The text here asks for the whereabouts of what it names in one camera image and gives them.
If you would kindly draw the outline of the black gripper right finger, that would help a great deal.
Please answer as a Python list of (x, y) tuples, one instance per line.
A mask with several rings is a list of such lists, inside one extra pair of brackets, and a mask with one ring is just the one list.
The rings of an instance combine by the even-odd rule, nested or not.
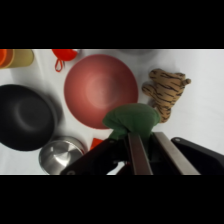
[(165, 155), (171, 160), (171, 163), (181, 175), (199, 175), (197, 169), (163, 132), (155, 132), (154, 135)]

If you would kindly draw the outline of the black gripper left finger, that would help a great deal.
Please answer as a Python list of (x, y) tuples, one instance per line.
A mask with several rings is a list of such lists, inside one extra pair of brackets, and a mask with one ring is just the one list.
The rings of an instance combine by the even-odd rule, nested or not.
[(131, 164), (135, 175), (152, 175), (151, 166), (148, 162), (147, 155), (141, 138), (138, 134), (128, 134), (129, 151), (131, 156)]

